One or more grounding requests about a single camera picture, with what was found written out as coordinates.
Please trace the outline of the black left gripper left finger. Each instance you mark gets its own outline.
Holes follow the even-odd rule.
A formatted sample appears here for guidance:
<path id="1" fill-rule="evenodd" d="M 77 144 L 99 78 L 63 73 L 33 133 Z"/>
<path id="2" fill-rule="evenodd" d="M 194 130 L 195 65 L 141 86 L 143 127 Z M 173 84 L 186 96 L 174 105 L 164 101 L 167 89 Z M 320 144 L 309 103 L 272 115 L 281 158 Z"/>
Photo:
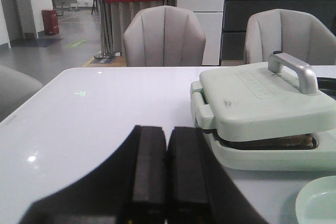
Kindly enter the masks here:
<path id="1" fill-rule="evenodd" d="M 34 202 L 23 223 L 164 223 L 166 140 L 160 127 L 135 126 L 89 174 Z"/>

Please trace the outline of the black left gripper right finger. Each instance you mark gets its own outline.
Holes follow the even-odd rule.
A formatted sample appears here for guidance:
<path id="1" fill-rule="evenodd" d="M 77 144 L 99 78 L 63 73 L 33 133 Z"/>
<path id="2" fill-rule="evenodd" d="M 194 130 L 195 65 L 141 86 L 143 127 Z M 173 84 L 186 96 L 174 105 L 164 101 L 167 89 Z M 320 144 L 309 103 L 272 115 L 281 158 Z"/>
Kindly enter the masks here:
<path id="1" fill-rule="evenodd" d="M 168 154 L 168 223 L 266 223 L 210 151 L 203 132 L 175 127 Z"/>

